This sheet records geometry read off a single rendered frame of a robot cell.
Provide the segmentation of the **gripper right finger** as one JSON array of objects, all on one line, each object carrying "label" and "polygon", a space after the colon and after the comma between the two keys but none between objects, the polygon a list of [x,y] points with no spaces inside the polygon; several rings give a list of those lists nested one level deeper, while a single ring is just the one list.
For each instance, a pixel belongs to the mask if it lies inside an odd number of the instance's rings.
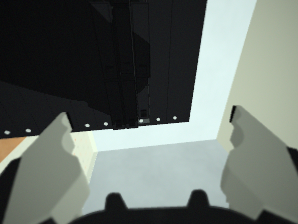
[{"label": "gripper right finger", "polygon": [[236,149],[220,182],[229,209],[261,224],[298,224],[298,150],[240,105],[233,105],[229,122]]}]

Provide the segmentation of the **black server rack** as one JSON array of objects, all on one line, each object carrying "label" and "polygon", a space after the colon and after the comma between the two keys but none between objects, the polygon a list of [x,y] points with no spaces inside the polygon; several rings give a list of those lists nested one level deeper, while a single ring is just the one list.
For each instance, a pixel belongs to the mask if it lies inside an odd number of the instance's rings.
[{"label": "black server rack", "polygon": [[189,122],[207,1],[0,0],[0,139]]}]

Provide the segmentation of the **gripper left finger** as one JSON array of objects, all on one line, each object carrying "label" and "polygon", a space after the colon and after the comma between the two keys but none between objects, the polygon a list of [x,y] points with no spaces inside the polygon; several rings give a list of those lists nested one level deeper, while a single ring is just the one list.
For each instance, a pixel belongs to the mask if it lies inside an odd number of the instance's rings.
[{"label": "gripper left finger", "polygon": [[83,216],[90,188],[72,155],[72,129],[68,112],[60,113],[1,172],[0,224],[68,224]]}]

